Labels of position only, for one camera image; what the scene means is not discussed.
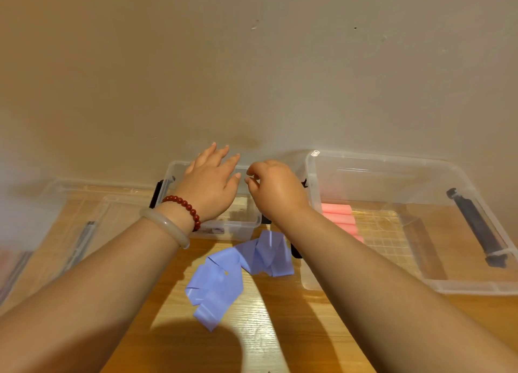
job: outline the wooden surface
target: wooden surface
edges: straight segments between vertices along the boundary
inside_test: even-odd
[[[103,189],[70,194],[0,312],[55,276],[80,226],[97,216],[113,193]],[[136,194],[146,200],[149,192]],[[129,211],[117,212],[113,221],[122,227],[132,217]],[[302,287],[296,259],[293,276],[252,277],[243,271],[244,292],[212,333],[193,319],[195,307],[185,286],[208,254],[230,246],[232,242],[193,239],[189,249],[180,250],[103,372],[373,372],[324,293]],[[518,351],[518,297],[447,298]]]

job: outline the person's right arm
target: person's right arm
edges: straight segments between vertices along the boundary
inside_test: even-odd
[[[518,356],[489,331],[313,210],[286,165],[256,162],[247,174],[259,210],[299,250],[377,371],[518,371]]]

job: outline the person's left arm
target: person's left arm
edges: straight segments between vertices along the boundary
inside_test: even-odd
[[[192,204],[200,221],[232,203],[239,160],[220,165],[228,146],[216,144],[191,163],[175,194]],[[177,203],[162,203],[165,215],[186,235],[193,217]],[[74,268],[0,317],[0,365],[11,372],[101,370],[153,286],[179,249],[178,243],[141,218]]]

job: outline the blue paper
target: blue paper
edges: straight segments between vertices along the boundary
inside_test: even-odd
[[[205,259],[205,264],[198,267],[185,293],[192,305],[199,305],[194,317],[209,331],[216,328],[230,305],[243,292],[241,268],[251,275],[261,272],[270,276],[294,274],[284,235],[263,231],[259,239],[211,254]]]

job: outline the bracelet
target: bracelet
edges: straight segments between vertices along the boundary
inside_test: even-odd
[[[171,235],[178,245],[184,249],[189,247],[191,240],[178,228],[171,220],[167,219],[161,213],[153,211],[151,208],[142,208],[139,212],[140,216],[151,220],[154,224],[159,226],[163,231]]]
[[[164,200],[162,200],[162,202],[165,203],[166,201],[172,201],[174,203],[178,203],[181,206],[185,207],[185,209],[187,211],[189,211],[189,213],[191,214],[191,216],[194,219],[193,232],[199,230],[199,228],[200,228],[202,223],[199,221],[199,215],[196,214],[196,210],[193,208],[193,206],[191,204],[189,204],[186,200],[184,200],[184,199],[182,199],[181,197],[178,197],[178,196],[166,196],[164,198]]]

